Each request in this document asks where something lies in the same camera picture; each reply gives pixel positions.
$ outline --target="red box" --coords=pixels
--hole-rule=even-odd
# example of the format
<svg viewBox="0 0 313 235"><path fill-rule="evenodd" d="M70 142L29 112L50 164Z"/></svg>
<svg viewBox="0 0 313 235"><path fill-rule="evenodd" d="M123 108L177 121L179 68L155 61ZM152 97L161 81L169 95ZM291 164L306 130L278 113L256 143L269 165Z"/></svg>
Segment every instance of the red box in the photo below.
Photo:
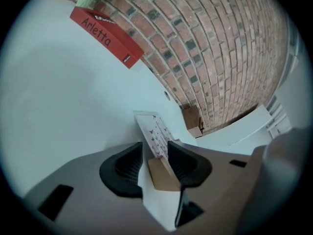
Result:
<svg viewBox="0 0 313 235"><path fill-rule="evenodd" d="M102 13L76 6L70 18L98 40L129 69L144 53L125 31Z"/></svg>

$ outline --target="white tabletop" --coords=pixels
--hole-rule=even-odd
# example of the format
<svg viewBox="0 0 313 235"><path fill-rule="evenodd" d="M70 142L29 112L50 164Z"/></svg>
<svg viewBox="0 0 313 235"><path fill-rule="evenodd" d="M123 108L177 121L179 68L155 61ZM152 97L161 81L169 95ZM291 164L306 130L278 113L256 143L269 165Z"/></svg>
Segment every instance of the white tabletop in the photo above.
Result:
<svg viewBox="0 0 313 235"><path fill-rule="evenodd" d="M151 71L127 69L69 18L74 6L32 0L2 49L1 158L20 196L76 157L143 140L134 110L158 112L197 145Z"/></svg>

